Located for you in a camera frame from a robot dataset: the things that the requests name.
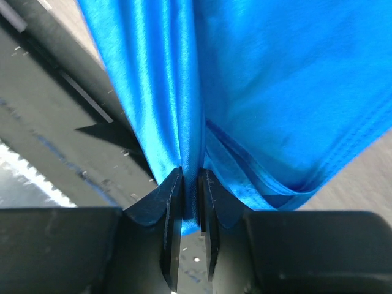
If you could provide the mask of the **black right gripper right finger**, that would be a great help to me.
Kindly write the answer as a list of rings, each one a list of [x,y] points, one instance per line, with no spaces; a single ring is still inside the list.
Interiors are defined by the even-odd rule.
[[[366,211],[254,211],[210,170],[200,225],[214,293],[390,293],[391,227]]]

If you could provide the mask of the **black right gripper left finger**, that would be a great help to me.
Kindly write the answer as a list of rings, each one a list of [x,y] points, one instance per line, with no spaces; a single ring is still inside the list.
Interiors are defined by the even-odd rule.
[[[1,292],[175,292],[182,199],[175,168],[127,209],[2,209]]]

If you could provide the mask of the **blue satin napkin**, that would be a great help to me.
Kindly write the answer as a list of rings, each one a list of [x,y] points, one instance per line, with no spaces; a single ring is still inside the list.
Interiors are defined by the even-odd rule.
[[[181,232],[201,168],[254,210],[294,210],[391,127],[390,1],[80,1]]]

